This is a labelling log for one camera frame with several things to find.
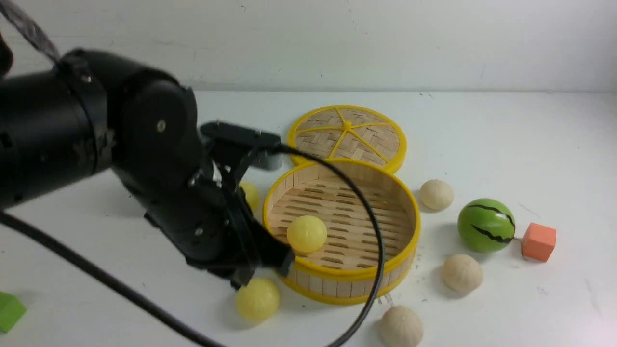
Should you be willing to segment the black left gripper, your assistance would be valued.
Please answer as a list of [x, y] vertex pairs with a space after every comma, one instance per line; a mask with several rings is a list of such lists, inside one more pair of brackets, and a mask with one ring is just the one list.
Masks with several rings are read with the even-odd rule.
[[269, 236], [251, 213], [237, 180], [218, 167], [163, 166], [143, 171], [145, 219], [161, 231], [187, 265], [249, 284], [255, 271], [286, 276], [295, 253]]

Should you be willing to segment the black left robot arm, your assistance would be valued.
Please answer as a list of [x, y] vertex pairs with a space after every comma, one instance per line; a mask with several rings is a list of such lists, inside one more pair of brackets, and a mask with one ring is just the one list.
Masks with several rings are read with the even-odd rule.
[[256, 220], [240, 187], [275, 171], [277, 134], [198, 124], [192, 89], [114, 53], [75, 49], [47, 72], [1, 81], [1, 208], [110, 169], [188, 265], [247, 285], [289, 273], [295, 253]]

